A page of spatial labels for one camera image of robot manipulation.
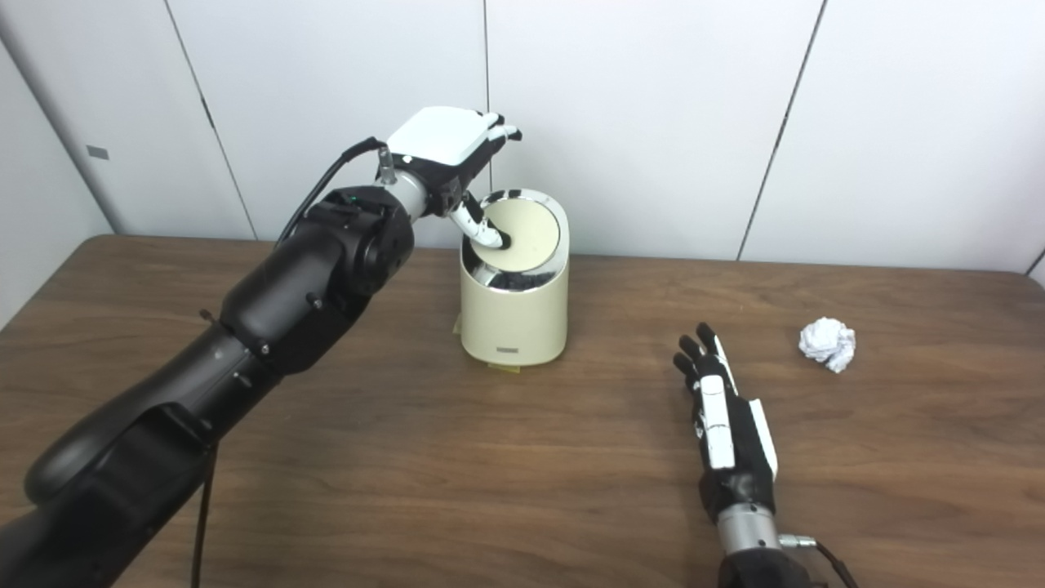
black cable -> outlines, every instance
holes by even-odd
[[[308,210],[308,207],[312,205],[312,202],[315,202],[317,197],[319,197],[323,189],[326,188],[326,185],[330,183],[330,180],[333,179],[333,177],[341,170],[342,167],[345,166],[345,164],[368,150],[375,150],[382,146],[385,146],[384,141],[378,141],[373,137],[367,137],[366,139],[345,149],[345,151],[341,154],[341,157],[330,164],[330,167],[327,168],[326,172],[323,173],[323,177],[320,178],[316,187],[314,187],[311,191],[308,192],[308,195],[305,196],[304,202],[302,202],[301,205],[298,206],[298,209],[294,211],[294,215],[291,216],[286,226],[283,227],[283,232],[279,233],[279,238],[276,239],[276,245],[278,246],[280,242],[283,242],[288,236],[291,236],[291,233],[294,232],[294,228],[298,226],[298,222],[301,221],[301,217],[305,215],[305,210]]]
[[[831,562],[831,567],[834,568],[835,573],[837,573],[838,578],[841,579],[842,584],[845,585],[845,588],[860,588],[859,586],[857,586],[856,580],[853,579],[853,574],[849,572],[849,568],[845,567],[845,562],[836,558],[835,555],[831,552],[831,549],[828,549],[827,546],[825,546],[823,543],[820,543],[819,541],[816,542],[816,550],[822,554],[823,557],[827,558],[829,562]]]
[[[203,495],[200,497],[200,516],[196,519],[196,538],[192,546],[192,575],[189,581],[191,588],[200,588],[200,573],[203,568],[203,539],[207,534],[207,515],[210,513],[210,490],[214,486],[214,470],[217,464],[217,446],[210,455],[210,466],[207,478],[203,481]]]

white robotic hand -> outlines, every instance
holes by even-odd
[[[507,249],[511,237],[486,217],[468,184],[507,141],[521,138],[522,133],[496,113],[424,108],[389,137],[388,149],[380,154],[378,183],[401,201],[412,190],[397,189],[400,181],[422,187],[423,209],[417,216],[449,216],[480,244]]]

white wall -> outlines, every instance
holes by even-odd
[[[117,229],[254,237],[162,0],[0,0],[0,34]]]
[[[744,259],[1025,272],[1045,3],[829,2]]]
[[[819,0],[488,0],[495,187],[560,199],[582,253],[737,256]]]
[[[326,167],[422,107],[486,109],[483,0],[170,0],[258,235],[275,238]],[[373,181],[366,156],[331,187]],[[485,193],[489,178],[475,179]],[[451,222],[418,222],[452,245]]]
[[[0,44],[0,328],[84,239],[110,232]]]
[[[1045,246],[1037,0],[829,3],[757,209],[820,0],[169,2],[265,238],[349,144],[489,100],[526,135],[492,184],[561,199],[577,252],[734,258],[749,220],[744,259],[1023,272]],[[250,237],[177,30],[158,0],[0,0],[117,228]]]

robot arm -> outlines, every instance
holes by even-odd
[[[0,586],[111,586],[206,478],[217,443],[284,376],[311,368],[410,257],[412,222],[449,215],[506,246],[468,183],[509,138],[503,117],[424,109],[386,145],[345,151],[276,249],[226,297],[181,354],[74,425],[25,479],[37,509],[0,528]],[[379,150],[374,185],[312,201],[338,168]],[[458,210],[468,211],[460,219]]]
[[[782,548],[773,516],[776,454],[759,401],[740,396],[725,351],[706,324],[699,344],[679,339],[675,367],[693,394],[693,427],[704,473],[700,500],[718,527],[725,558],[720,588],[811,588],[806,569]]]

small gray label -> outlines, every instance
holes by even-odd
[[[87,145],[87,154],[91,157],[97,157],[98,159],[109,159],[109,149],[96,147],[94,145]]]

